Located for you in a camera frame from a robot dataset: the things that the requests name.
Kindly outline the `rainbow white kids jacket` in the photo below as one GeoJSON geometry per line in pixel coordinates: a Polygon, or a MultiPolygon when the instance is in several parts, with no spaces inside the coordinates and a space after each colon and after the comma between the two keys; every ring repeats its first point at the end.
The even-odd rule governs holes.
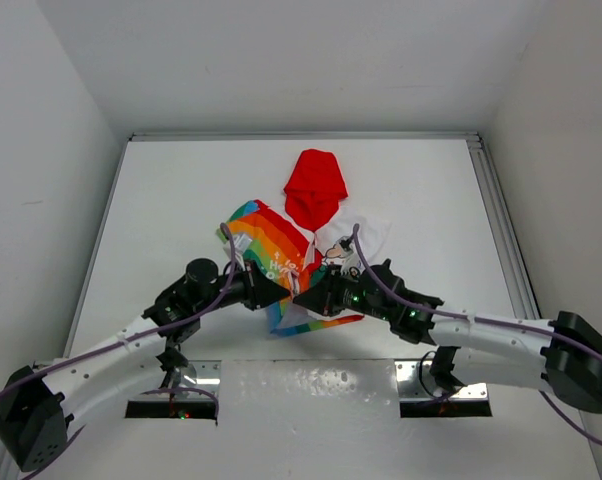
{"type": "Polygon", "coordinates": [[[261,271],[296,296],[317,284],[330,266],[338,266],[336,243],[360,226],[363,254],[372,261],[385,243],[390,223],[347,205],[346,182],[337,157],[316,149],[301,152],[283,187],[284,204],[260,199],[239,206],[226,221],[230,232],[253,238],[243,260],[254,260],[261,271]]]}

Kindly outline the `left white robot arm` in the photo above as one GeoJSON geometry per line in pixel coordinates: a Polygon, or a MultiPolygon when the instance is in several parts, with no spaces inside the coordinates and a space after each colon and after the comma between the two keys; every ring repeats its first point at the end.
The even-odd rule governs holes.
{"type": "Polygon", "coordinates": [[[13,372],[0,392],[0,441],[28,477],[41,472],[87,423],[137,395],[158,390],[188,362],[178,347],[203,315],[242,304],[258,310],[288,297],[253,261],[221,272],[191,261],[155,302],[113,336],[79,355],[13,372]]]}

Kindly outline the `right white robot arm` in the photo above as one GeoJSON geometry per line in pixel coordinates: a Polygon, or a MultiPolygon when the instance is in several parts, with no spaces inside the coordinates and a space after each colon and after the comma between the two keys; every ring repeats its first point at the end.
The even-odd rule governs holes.
{"type": "Polygon", "coordinates": [[[602,414],[602,335],[576,313],[552,320],[449,317],[440,298],[408,289],[388,261],[357,276],[330,267],[294,302],[324,316],[345,309],[371,316],[403,341],[435,347],[430,374],[445,392],[474,383],[514,386],[602,414]]]}

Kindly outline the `metal base plate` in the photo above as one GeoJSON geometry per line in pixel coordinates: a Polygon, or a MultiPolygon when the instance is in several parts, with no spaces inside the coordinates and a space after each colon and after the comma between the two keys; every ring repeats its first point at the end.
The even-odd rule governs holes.
{"type": "Polygon", "coordinates": [[[490,417],[487,386],[458,387],[447,395],[429,373],[431,356],[400,360],[191,361],[159,389],[128,401],[138,419],[215,420],[221,404],[249,401],[296,411],[319,398],[396,407],[402,418],[490,417]]]}

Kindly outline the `aluminium frame rail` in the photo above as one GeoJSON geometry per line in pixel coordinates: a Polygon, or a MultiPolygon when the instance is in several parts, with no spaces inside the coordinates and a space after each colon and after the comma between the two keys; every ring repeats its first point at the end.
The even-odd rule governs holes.
{"type": "Polygon", "coordinates": [[[293,132],[133,139],[118,189],[151,250],[188,259],[242,203],[283,201],[301,152],[335,154],[347,205],[387,220],[380,259],[449,308],[534,318],[538,309],[492,162],[475,134],[293,132]]]}

